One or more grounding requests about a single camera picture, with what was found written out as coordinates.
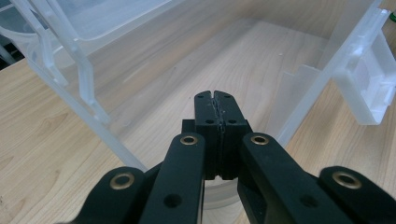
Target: light wooden surface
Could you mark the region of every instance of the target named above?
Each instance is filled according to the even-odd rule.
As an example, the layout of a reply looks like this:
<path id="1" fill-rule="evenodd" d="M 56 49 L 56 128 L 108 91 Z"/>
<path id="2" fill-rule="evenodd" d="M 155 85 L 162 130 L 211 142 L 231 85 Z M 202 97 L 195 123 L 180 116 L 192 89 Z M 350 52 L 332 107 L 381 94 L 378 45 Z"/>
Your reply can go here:
<path id="1" fill-rule="evenodd" d="M 396 8 L 390 0 L 383 6 Z M 384 29 L 395 49 L 396 23 Z M 381 125 L 359 126 L 331 82 L 287 151 L 311 174 L 344 165 L 396 197 L 395 130 L 396 104 Z M 119 166 L 120 160 L 26 61 L 0 72 L 0 224 L 71 220 L 101 176 Z M 226 223 L 222 217 L 240 210 L 235 205 L 206 221 Z M 246 215 L 241 213 L 237 222 L 246 223 Z"/>

